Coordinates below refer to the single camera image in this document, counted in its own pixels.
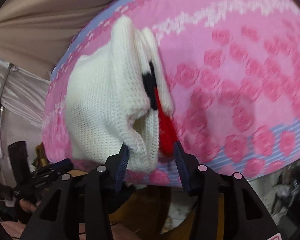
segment beige curtain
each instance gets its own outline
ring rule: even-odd
[[[0,58],[49,79],[71,39],[113,0],[7,0],[0,9]]]

